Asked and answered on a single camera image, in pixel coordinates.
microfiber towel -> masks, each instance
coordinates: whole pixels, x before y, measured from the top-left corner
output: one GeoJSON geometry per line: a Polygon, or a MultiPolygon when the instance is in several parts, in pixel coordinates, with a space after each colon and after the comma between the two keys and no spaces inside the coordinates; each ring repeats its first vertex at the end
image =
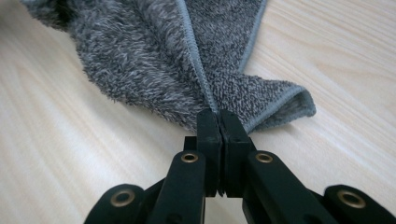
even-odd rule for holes
{"type": "Polygon", "coordinates": [[[243,74],[265,1],[21,1],[70,34],[102,93],[188,130],[208,107],[233,111],[247,133],[316,113],[304,87],[243,74]]]}

gray towel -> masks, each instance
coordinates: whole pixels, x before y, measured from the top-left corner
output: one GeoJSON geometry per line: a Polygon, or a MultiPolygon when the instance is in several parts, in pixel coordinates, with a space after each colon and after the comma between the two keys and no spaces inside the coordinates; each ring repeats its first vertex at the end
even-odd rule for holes
{"type": "Polygon", "coordinates": [[[21,1],[70,34],[102,93],[188,130],[208,107],[233,111],[248,133],[316,112],[305,88],[242,73],[265,1],[21,1]]]}

